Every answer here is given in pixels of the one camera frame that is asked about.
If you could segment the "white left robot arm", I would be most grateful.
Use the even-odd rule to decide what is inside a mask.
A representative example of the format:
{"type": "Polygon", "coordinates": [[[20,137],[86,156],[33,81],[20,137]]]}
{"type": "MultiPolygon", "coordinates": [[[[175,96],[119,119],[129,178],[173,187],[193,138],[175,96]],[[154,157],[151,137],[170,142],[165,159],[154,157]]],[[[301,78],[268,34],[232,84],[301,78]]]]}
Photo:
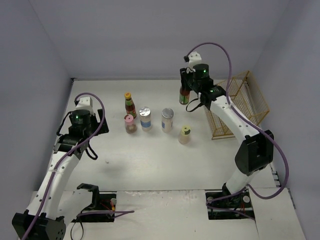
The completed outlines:
{"type": "Polygon", "coordinates": [[[90,140],[109,132],[105,109],[95,114],[85,108],[70,112],[71,126],[59,137],[50,167],[23,213],[15,213],[12,226],[21,240],[62,240],[67,226],[85,208],[96,209],[100,204],[97,185],[81,183],[69,199],[61,200],[68,180],[90,147],[90,140]]]}

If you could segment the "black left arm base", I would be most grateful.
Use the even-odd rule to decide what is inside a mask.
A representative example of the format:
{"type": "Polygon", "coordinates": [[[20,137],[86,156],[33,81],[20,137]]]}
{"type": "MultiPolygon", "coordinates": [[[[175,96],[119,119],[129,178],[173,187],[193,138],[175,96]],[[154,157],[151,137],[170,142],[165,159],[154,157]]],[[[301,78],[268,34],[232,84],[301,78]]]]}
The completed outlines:
{"type": "MultiPolygon", "coordinates": [[[[116,192],[101,193],[97,185],[88,183],[81,183],[76,189],[87,190],[91,193],[91,202],[81,211],[81,213],[91,211],[111,211],[113,208],[116,208],[116,192]]],[[[92,214],[80,216],[72,220],[72,223],[113,223],[114,221],[115,214],[92,214]]]]}

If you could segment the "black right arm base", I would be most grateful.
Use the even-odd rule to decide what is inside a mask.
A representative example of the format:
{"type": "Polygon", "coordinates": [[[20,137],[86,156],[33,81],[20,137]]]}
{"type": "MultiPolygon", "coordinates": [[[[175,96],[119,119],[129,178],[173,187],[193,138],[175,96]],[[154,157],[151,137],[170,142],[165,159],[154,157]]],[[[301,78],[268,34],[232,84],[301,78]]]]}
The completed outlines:
{"type": "Polygon", "coordinates": [[[222,191],[206,192],[207,215],[209,220],[255,220],[255,213],[248,190],[242,193],[217,200],[224,197],[222,191]]]}

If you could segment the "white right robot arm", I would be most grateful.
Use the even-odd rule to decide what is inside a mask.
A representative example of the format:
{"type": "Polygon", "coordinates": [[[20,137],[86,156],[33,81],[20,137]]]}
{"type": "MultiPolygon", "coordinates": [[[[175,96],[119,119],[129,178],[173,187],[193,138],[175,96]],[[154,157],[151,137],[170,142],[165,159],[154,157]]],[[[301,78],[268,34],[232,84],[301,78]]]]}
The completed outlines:
{"type": "Polygon", "coordinates": [[[239,201],[238,192],[273,161],[274,135],[270,130],[259,129],[240,112],[225,89],[214,84],[207,64],[184,67],[179,72],[182,88],[195,92],[199,96],[198,106],[204,106],[216,114],[239,142],[239,149],[234,157],[236,169],[223,185],[221,193],[222,202],[233,206],[239,201]]]}

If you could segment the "yellow cap sauce bottle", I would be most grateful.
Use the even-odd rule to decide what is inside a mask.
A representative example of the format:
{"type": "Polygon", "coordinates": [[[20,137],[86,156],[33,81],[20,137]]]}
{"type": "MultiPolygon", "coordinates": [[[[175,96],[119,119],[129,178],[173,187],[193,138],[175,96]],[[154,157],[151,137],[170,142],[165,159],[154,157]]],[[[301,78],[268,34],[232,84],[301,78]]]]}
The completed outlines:
{"type": "Polygon", "coordinates": [[[134,101],[132,99],[132,95],[130,92],[126,92],[124,94],[124,98],[125,98],[125,110],[126,113],[128,115],[132,115],[133,118],[135,119],[137,117],[137,113],[136,113],[136,107],[134,104],[134,101]]]}
{"type": "Polygon", "coordinates": [[[185,87],[179,89],[179,103],[181,105],[187,105],[190,101],[190,90],[185,87]]]}

